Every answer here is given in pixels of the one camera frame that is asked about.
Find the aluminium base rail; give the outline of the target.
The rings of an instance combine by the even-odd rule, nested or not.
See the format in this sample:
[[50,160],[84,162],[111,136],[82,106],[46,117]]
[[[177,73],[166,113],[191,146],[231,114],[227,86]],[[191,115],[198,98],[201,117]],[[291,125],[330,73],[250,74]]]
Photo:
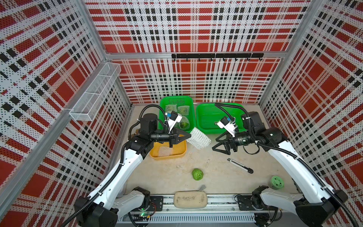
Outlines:
[[[75,203],[75,209],[79,212],[77,222],[80,226],[113,227],[116,221],[134,209],[146,210],[152,205],[150,192],[143,188],[135,188],[130,194],[116,199],[117,194],[107,190],[105,193],[96,193],[101,201],[80,197]],[[295,215],[298,201],[304,199],[304,194],[287,194],[270,188],[258,188],[253,191],[251,205],[256,210],[264,206],[282,208]],[[183,191],[174,195],[175,207],[179,209],[201,209],[208,203],[207,194],[203,191]]]

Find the beige sponge block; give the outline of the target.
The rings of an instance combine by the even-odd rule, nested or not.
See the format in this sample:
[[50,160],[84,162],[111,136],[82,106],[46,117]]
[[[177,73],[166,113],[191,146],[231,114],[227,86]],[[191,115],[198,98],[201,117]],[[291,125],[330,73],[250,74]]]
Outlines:
[[208,197],[203,191],[182,191],[174,195],[174,206],[180,209],[201,209],[207,204]]

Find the empty green plastic basket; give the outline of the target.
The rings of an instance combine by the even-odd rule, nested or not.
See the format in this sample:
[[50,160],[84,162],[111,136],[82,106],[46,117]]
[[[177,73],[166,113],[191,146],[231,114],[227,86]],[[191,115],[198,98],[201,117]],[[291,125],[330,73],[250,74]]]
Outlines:
[[179,128],[186,132],[191,132],[196,127],[196,117],[193,99],[189,96],[168,96],[160,101],[160,106],[166,113],[172,111],[182,116],[175,128]]

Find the yellow plastic bowl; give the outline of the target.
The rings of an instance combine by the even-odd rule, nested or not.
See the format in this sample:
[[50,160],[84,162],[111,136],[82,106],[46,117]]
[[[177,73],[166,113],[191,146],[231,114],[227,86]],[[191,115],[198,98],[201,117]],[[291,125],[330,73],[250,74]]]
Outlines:
[[176,159],[183,157],[186,154],[186,151],[186,141],[173,145],[172,148],[169,146],[168,142],[155,142],[153,149],[149,152],[149,155],[154,160]]

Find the green tape roll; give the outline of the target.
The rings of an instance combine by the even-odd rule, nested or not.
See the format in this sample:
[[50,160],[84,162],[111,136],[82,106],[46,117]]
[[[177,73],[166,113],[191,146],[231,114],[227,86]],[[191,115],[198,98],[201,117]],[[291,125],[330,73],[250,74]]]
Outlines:
[[285,187],[283,179],[279,176],[272,176],[269,181],[269,187],[274,190],[280,190]]

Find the black pen tool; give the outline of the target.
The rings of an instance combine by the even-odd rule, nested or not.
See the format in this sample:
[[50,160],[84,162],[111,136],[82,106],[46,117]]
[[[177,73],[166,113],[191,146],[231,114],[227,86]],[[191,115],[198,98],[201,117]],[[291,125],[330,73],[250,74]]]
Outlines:
[[239,162],[237,162],[237,161],[235,161],[233,159],[228,158],[227,161],[229,163],[231,163],[231,164],[233,164],[233,165],[235,165],[235,166],[243,169],[244,171],[246,171],[249,174],[253,174],[254,173],[253,169],[251,169],[251,168],[249,168],[249,167],[247,167],[247,166],[245,166],[245,165],[243,165],[243,164],[241,164],[241,163],[239,163]]

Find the green basket with fruit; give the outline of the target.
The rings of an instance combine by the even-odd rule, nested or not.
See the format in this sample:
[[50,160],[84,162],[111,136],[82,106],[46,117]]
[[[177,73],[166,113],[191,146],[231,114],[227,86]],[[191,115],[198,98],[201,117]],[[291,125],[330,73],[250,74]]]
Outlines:
[[[239,108],[230,108],[224,107],[224,109],[235,118],[235,123],[238,126],[239,131],[246,131],[244,128],[244,123],[241,119],[241,116],[244,112]],[[202,131],[204,134],[222,134],[225,132],[224,129],[221,129],[217,126],[217,122],[219,122],[226,114],[215,107],[214,104],[200,104],[196,108],[196,123],[197,128]]]

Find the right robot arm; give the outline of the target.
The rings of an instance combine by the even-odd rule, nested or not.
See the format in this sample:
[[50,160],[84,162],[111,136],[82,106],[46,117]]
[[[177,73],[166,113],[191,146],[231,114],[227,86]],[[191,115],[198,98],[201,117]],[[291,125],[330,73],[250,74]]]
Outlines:
[[248,112],[243,107],[222,103],[216,103],[215,107],[225,113],[217,123],[225,132],[217,137],[213,151],[230,155],[239,147],[255,144],[278,161],[299,190],[297,194],[289,194],[269,186],[259,186],[251,194],[251,205],[255,210],[262,211],[267,207],[283,209],[297,215],[309,227],[320,227],[343,210],[353,226],[357,226],[345,205],[347,194],[335,190],[315,173],[281,130],[265,128],[257,112]]

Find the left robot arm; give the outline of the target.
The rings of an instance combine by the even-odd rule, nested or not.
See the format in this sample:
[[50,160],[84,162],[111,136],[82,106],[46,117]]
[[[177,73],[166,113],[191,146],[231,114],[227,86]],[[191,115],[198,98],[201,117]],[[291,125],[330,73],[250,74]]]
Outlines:
[[120,159],[100,185],[87,197],[80,196],[74,204],[75,212],[61,226],[76,220],[81,227],[114,227],[121,217],[134,209],[147,209],[150,192],[136,187],[126,196],[118,197],[135,168],[153,149],[154,144],[167,142],[169,147],[191,137],[175,128],[182,115],[167,113],[161,106],[147,105],[129,129],[128,140],[121,147]]

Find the black hook rail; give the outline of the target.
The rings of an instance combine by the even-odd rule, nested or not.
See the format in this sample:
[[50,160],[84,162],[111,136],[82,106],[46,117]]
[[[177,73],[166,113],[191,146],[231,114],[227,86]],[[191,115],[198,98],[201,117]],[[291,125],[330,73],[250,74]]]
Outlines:
[[213,54],[171,54],[172,59],[262,59],[264,53],[213,53]]

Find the clear wall shelf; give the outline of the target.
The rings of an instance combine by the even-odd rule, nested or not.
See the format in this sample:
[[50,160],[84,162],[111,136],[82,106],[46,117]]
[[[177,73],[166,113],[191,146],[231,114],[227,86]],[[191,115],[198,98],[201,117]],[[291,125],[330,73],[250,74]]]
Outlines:
[[91,76],[80,99],[70,111],[75,121],[91,122],[95,119],[121,68],[116,63],[101,63]]

